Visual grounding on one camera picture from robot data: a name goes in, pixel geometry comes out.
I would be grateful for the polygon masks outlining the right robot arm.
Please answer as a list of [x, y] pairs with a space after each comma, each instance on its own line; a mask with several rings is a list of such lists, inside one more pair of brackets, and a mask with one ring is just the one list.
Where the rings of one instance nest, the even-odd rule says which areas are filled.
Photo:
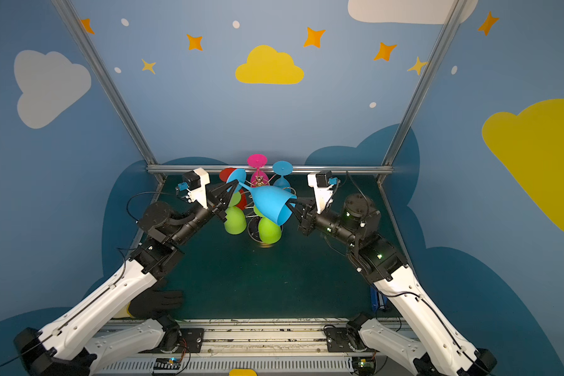
[[497, 365], [488, 349], [468, 341], [441, 313], [421, 286], [404, 254], [379, 233], [381, 213], [363, 194], [346, 198], [342, 211], [318, 211], [316, 201], [287, 203], [305, 235], [314, 230], [347, 247], [357, 272], [391, 302], [414, 339], [385, 327], [365, 313], [350, 321], [349, 332], [366, 348], [394, 360], [413, 375], [490, 375]]

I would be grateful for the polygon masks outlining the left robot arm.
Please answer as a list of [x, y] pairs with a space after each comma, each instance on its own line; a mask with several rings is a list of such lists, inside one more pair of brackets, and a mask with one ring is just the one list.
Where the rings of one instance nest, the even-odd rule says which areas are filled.
[[214, 217], [226, 218], [239, 183], [213, 188], [195, 184], [191, 206], [179, 213], [166, 202], [149, 205], [137, 225], [144, 241], [125, 257], [112, 277], [78, 305], [41, 329], [25, 328], [14, 338], [30, 375], [91, 375], [142, 351], [175, 352], [183, 344], [180, 326], [163, 309], [151, 309], [142, 324], [102, 339], [94, 336], [133, 299], [163, 280], [183, 258], [180, 248]]

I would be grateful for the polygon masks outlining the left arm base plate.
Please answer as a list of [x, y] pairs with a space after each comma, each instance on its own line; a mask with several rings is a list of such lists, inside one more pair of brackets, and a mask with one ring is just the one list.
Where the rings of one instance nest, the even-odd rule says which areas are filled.
[[205, 329], [180, 328], [169, 331], [161, 341], [159, 351], [162, 353], [199, 353], [204, 341]]

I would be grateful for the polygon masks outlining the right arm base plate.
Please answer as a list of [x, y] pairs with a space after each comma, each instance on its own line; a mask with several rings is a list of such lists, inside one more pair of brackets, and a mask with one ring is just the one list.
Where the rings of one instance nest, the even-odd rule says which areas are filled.
[[352, 328], [325, 325], [323, 332], [329, 353], [361, 353], [368, 349]]

